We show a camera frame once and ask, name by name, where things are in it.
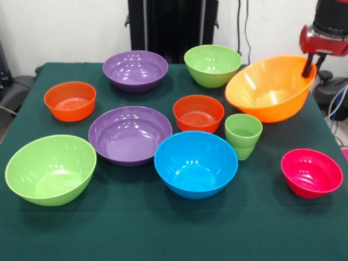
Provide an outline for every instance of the light green bowl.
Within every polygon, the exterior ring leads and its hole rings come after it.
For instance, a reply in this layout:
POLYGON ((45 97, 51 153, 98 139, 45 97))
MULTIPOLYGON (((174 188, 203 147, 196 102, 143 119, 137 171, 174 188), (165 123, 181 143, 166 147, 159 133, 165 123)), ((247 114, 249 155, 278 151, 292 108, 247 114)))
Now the light green bowl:
POLYGON ((184 60, 193 79, 207 88, 224 86, 242 63, 239 53, 220 45, 196 46, 186 52, 184 60))
POLYGON ((74 200, 88 185, 97 163, 94 148, 70 135, 47 136, 18 150, 5 170, 9 188, 42 206, 74 200))

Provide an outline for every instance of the table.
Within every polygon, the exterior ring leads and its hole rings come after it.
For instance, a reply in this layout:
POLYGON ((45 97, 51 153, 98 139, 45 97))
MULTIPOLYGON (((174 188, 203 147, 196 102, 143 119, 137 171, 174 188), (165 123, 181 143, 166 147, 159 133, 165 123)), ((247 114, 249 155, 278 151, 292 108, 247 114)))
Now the table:
MULTIPOLYGON (((162 112, 178 132, 172 106, 180 97, 205 94, 237 112, 224 88, 196 84, 184 65, 170 65, 154 90, 128 94, 110 85, 102 64, 45 64, 33 90, 0 145, 4 174, 23 145, 52 134, 88 139, 102 113, 125 105, 162 112), (81 122, 56 120, 43 103, 52 86, 70 80, 97 90, 93 114, 81 122)), ((223 125, 216 132, 224 137, 223 125)), ((289 150, 313 148, 348 166, 314 98, 309 95, 294 117, 265 124, 256 149, 228 186, 217 195, 190 201, 172 193, 153 163, 123 168, 101 157, 86 190, 61 207, 41 207, 12 193, 0 182, 1 260, 347 260, 347 181, 331 195, 304 200, 282 176, 280 161, 289 150)))

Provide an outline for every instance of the bowl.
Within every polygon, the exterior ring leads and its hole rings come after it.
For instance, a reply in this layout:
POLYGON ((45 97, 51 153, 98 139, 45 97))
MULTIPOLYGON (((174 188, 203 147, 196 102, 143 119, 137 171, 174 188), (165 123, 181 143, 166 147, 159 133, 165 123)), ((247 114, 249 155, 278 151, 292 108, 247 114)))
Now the bowl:
POLYGON ((211 197, 234 177, 238 159, 222 138, 207 132, 181 132, 159 145, 154 165, 164 183, 190 200, 211 197))
POLYGON ((207 88, 218 88, 228 83, 242 63, 239 53, 219 45, 191 48, 184 60, 193 79, 207 88))
POLYGON ((123 91, 146 92, 159 84, 168 71, 168 63, 156 53, 129 51, 110 57, 103 71, 123 91))
POLYGON ((96 163, 96 152, 84 139, 47 136, 26 144, 12 156, 5 180, 14 193, 31 203, 60 206, 86 188, 96 163))
POLYGON ((203 131, 214 133, 225 110, 214 98, 205 95, 190 95, 179 99, 173 107, 176 123, 182 132, 203 131))
POLYGON ((120 107, 97 118, 88 139, 98 154, 124 167, 146 164, 158 145, 172 135, 169 120, 160 112, 139 106, 120 107))
POLYGON ((80 121, 93 112, 96 90, 88 83, 61 83, 50 88, 43 101, 58 120, 80 121))
POLYGON ((291 190, 303 198, 329 194, 343 182, 342 170, 332 158, 307 148, 285 154, 282 170, 291 190))
POLYGON ((226 100, 261 122, 286 120, 299 112, 316 77, 301 76, 305 57, 280 56, 249 65, 227 84, 226 100))

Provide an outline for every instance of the large orange bowl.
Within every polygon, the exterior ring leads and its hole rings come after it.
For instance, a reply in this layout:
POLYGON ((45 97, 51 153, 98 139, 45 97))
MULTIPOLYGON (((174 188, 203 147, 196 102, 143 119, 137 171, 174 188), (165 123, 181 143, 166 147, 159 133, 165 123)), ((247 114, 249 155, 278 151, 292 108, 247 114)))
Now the large orange bowl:
POLYGON ((226 100, 261 122, 283 121, 299 112, 316 77, 316 66, 302 77, 306 58, 265 59, 238 72, 227 84, 226 100))

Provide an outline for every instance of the orange bowl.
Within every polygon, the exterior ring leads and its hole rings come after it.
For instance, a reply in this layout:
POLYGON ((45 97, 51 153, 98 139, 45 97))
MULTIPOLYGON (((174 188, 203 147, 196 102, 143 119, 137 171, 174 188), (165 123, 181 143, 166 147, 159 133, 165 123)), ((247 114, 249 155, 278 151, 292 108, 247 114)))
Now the orange bowl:
POLYGON ((218 100, 197 94, 179 99, 174 104, 173 113, 182 132, 198 130, 214 133, 222 121, 225 109, 218 100))
POLYGON ((96 90, 88 83, 66 82, 50 88, 43 100, 58 120, 80 121, 93 112, 96 90))
POLYGON ((280 56, 249 65, 227 84, 226 100, 261 122, 286 120, 299 112, 316 77, 302 77, 305 57, 280 56))

